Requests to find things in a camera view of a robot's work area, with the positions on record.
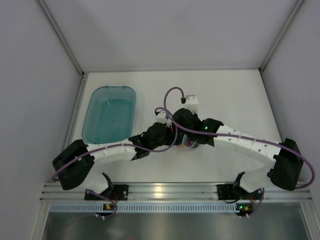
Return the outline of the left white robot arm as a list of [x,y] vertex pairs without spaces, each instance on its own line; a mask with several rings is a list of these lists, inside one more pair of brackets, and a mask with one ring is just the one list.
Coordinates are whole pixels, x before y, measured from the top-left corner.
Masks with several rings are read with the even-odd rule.
[[77,187],[89,189],[107,200],[113,194],[107,164],[162,153],[176,144],[178,131],[176,126],[156,122],[145,132],[118,142],[89,144],[75,140],[52,161],[55,169],[52,179],[60,182],[65,191]]

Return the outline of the clear zip top bag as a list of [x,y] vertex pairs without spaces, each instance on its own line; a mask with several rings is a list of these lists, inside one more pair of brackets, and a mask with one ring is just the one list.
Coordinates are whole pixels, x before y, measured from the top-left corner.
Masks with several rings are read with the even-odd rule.
[[180,141],[180,144],[178,144],[176,147],[184,150],[195,149],[199,147],[199,143],[196,141],[190,140],[188,136],[184,134]]

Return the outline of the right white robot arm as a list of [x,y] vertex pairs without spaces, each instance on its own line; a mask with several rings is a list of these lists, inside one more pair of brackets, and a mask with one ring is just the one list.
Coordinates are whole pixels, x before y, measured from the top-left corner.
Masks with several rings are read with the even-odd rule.
[[212,118],[201,120],[196,113],[185,108],[175,112],[172,118],[191,141],[226,148],[263,164],[261,168],[237,175],[233,192],[238,198],[244,199],[256,190],[270,186],[287,191],[296,189],[303,161],[296,155],[299,148],[294,140],[259,142],[221,121]]

